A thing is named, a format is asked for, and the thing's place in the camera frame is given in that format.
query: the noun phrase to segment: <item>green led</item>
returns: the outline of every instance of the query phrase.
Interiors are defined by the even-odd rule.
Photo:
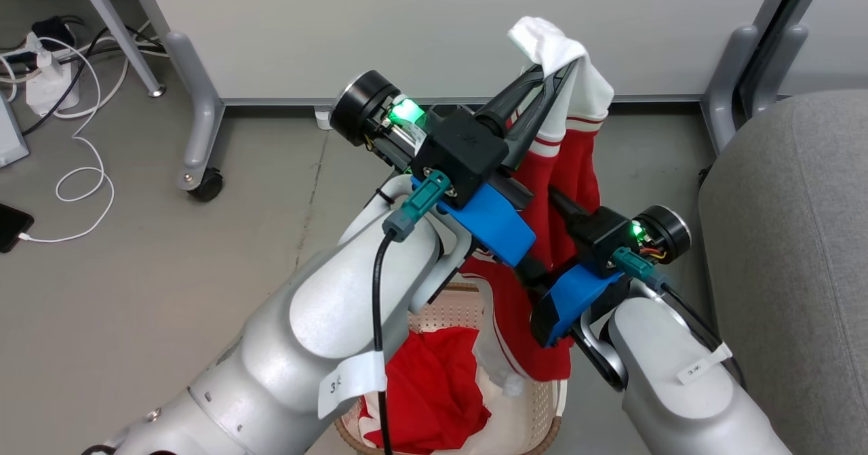
[[[404,121],[415,123],[423,115],[425,115],[425,112],[422,111],[422,108],[419,108],[417,103],[413,102],[411,99],[404,99],[391,109],[389,112],[389,119],[391,119],[391,121],[403,119]]]

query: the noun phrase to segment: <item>red cloth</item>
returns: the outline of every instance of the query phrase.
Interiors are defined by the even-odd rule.
[[[483,405],[471,352],[477,334],[458,326],[410,332],[388,362],[389,433],[395,452],[455,450],[486,427],[491,413]],[[366,405],[360,416],[370,417]],[[363,436],[382,446],[381,431]]]
[[[521,217],[536,233],[530,253],[549,270],[553,264],[560,266],[576,254],[576,247],[564,230],[564,220],[549,207],[549,184],[589,211],[599,207],[599,187],[592,157],[600,123],[602,119],[568,117],[566,136],[561,142],[536,139],[536,143],[547,147],[560,145],[560,151],[554,156],[543,156],[535,153],[531,146],[515,172],[515,179],[534,193],[530,207],[521,212]],[[459,272],[481,276],[491,285],[500,347],[516,374],[541,382],[570,377],[573,340],[567,338],[551,348],[542,348],[536,343],[529,322],[533,304],[509,267],[474,256]]]

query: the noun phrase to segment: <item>gray sofa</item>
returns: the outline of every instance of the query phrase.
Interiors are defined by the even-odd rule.
[[[779,102],[700,191],[720,334],[797,455],[868,453],[868,91]]]

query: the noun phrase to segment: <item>smartphone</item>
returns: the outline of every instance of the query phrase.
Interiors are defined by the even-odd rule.
[[[18,236],[33,226],[33,216],[0,204],[0,254],[8,254],[18,243]]]

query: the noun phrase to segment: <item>basket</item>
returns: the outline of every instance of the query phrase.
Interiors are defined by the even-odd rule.
[[[428,304],[419,316],[410,314],[410,330],[430,332],[449,326],[479,329],[483,321],[483,297],[469,283],[446,286],[434,304]],[[490,383],[488,375],[477,372],[477,384],[483,391],[491,418],[486,427],[468,438],[459,450],[434,453],[462,455],[539,455],[555,441],[561,414],[567,400],[567,381],[527,381],[519,397],[503,397]],[[359,432],[361,400],[347,414],[335,420],[338,433],[356,452],[382,455],[382,450],[362,442]]]

